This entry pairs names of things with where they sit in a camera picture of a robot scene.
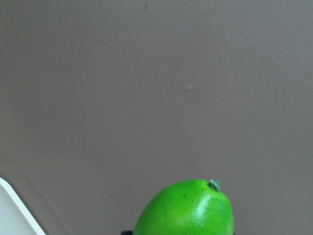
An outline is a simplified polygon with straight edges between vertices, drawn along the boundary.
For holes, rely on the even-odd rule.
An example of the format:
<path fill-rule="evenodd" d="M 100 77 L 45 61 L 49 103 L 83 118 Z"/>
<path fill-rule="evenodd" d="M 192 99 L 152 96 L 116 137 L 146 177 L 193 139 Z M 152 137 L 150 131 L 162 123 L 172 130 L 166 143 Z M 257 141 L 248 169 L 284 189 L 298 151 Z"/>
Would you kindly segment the green lime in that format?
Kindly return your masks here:
<path fill-rule="evenodd" d="M 193 179 L 160 191 L 141 213 L 135 235 L 232 235 L 232 205 L 219 180 Z"/>

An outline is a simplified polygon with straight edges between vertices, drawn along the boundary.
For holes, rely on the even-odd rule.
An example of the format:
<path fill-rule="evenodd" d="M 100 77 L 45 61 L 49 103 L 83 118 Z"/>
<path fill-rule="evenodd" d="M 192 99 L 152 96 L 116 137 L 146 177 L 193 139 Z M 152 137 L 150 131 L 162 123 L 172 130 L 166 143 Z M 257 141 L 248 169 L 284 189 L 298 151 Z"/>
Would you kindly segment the white rabbit tray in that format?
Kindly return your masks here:
<path fill-rule="evenodd" d="M 2 235 L 46 234 L 13 187 L 4 178 L 0 179 L 0 233 Z"/>

